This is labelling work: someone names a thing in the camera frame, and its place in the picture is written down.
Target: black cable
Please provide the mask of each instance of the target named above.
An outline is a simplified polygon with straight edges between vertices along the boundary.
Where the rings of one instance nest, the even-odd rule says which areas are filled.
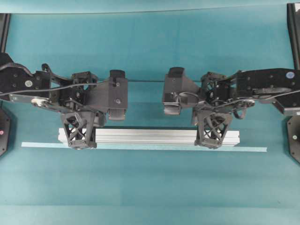
[[[11,94],[18,94],[18,93],[24,93],[24,92],[44,92],[44,91],[53,91],[53,90],[61,90],[61,89],[67,89],[67,88],[72,88],[76,86],[84,86],[84,85],[101,85],[104,83],[114,83],[112,81],[102,81],[102,82],[97,82],[97,83],[76,83],[76,84],[71,84],[63,87],[57,87],[57,88],[49,88],[49,89],[37,89],[37,90],[16,90],[16,91],[10,91],[6,93],[1,93],[0,96],[4,95],[11,95]]]

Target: cable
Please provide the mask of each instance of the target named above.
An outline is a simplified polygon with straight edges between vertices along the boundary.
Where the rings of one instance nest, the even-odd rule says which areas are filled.
[[[16,90],[16,91],[10,91],[6,93],[1,93],[0,96],[4,95],[11,95],[11,94],[18,94],[18,93],[24,93],[24,92],[44,92],[44,91],[53,91],[53,90],[61,90],[61,89],[67,89],[67,88],[72,88],[76,86],[84,86],[84,85],[101,85],[104,83],[114,83],[112,81],[102,81],[102,82],[97,82],[97,83],[76,83],[76,84],[71,84],[63,87],[57,87],[57,88],[49,88],[49,89],[37,89],[37,90]]]
[[[234,104],[234,103],[237,103],[237,102],[240,102],[240,101],[249,101],[249,100],[254,100],[255,101],[257,99],[256,98],[240,98],[238,100],[234,100],[232,102],[228,102],[226,104],[218,105],[218,106],[213,106],[213,107],[214,107],[214,109],[216,109],[216,108],[221,108],[221,107],[224,107],[224,106],[227,106],[227,105],[231,105],[231,104]]]
[[[298,93],[300,92],[300,90],[293,90],[293,91],[290,91],[290,92],[286,92],[286,93],[282,93],[282,94],[278,94],[278,95],[273,95],[271,97],[266,97],[266,98],[255,98],[257,100],[269,100],[269,99],[272,99],[272,98],[277,98],[277,97],[280,97],[280,96],[283,96],[283,95],[290,95],[290,94],[294,94],[294,93]]]

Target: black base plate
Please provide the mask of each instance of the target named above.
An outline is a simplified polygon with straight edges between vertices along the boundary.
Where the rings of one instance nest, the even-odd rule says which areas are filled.
[[[10,118],[0,109],[0,156],[8,149],[10,122]]]
[[[290,154],[300,163],[300,116],[293,116],[287,122]]]

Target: black metal frame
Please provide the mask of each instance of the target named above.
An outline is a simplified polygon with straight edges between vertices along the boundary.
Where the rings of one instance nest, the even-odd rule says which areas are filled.
[[[10,14],[0,14],[0,53],[5,52],[9,22]],[[8,149],[10,125],[11,119],[2,109],[0,109],[0,156]]]
[[[10,22],[10,14],[0,14],[0,52],[4,53],[6,48],[6,41],[8,38],[8,28]]]

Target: teal background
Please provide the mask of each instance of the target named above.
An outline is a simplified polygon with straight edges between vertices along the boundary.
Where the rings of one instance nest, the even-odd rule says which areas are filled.
[[[297,0],[1,0],[1,12],[70,14],[124,13],[170,10],[194,10],[242,6],[265,6],[298,2]]]
[[[191,111],[163,114],[170,67],[207,71],[293,68],[286,5],[176,12],[12,15],[6,51],[32,72],[63,76],[123,69],[129,105],[113,127],[191,128]],[[0,224],[291,224],[300,222],[300,166],[288,154],[286,119],[257,104],[234,120],[240,146],[267,153],[21,148],[56,143],[59,115],[3,104],[13,119],[0,158]]]

